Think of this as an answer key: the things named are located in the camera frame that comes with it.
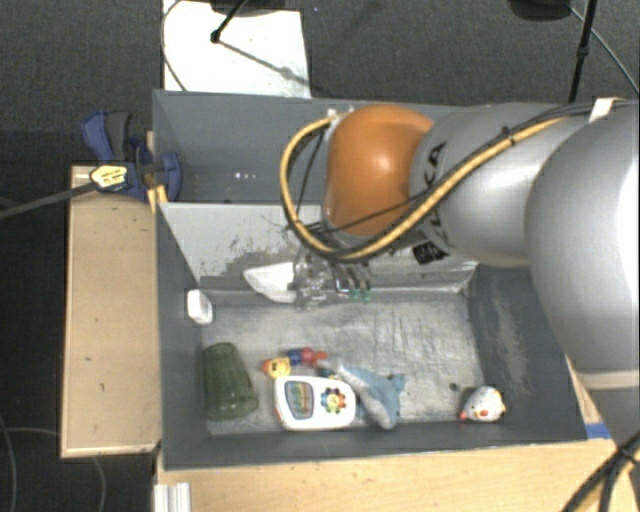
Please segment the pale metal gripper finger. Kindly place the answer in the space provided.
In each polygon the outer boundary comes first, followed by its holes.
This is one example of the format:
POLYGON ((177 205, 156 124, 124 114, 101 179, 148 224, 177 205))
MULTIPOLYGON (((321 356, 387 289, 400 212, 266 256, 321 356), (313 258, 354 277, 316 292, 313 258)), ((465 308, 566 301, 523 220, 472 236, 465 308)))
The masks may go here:
POLYGON ((311 252, 299 252, 293 264, 294 288, 297 291, 317 291, 320 289, 320 275, 317 259, 311 252))
POLYGON ((316 293, 298 290, 296 292, 294 306, 299 311, 312 311, 329 305, 331 300, 332 296, 324 291, 316 293))

